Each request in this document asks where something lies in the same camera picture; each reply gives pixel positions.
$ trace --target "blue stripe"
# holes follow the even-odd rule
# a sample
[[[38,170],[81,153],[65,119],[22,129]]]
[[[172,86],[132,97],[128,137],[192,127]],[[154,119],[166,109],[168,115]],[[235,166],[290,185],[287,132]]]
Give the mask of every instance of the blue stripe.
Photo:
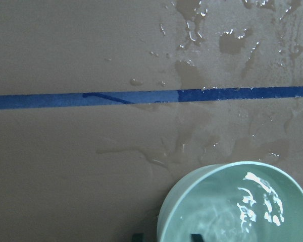
[[[0,96],[0,109],[303,97],[303,87],[254,87]]]

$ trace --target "bowl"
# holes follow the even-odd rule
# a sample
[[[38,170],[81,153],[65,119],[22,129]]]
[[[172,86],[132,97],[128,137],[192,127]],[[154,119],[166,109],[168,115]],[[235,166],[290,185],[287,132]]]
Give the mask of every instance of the bowl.
[[[303,190],[282,170],[241,161],[201,167],[168,193],[158,242],[303,242]]]

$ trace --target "blue line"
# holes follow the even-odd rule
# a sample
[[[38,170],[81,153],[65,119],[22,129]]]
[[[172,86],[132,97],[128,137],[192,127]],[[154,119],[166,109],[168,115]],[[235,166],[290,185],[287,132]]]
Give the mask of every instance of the blue line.
[[[2,95],[0,109],[303,97],[303,87]]]

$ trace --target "blue tape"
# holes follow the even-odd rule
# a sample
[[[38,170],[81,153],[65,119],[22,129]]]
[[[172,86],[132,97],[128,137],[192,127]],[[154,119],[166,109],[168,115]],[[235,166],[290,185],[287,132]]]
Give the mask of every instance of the blue tape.
[[[303,87],[2,95],[0,109],[303,97]]]

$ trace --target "light green cup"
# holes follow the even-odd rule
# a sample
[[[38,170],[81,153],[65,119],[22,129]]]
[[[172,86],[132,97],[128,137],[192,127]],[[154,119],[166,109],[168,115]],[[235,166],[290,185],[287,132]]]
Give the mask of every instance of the light green cup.
[[[303,190],[288,174],[259,162],[199,168],[168,193],[158,242],[303,242]]]

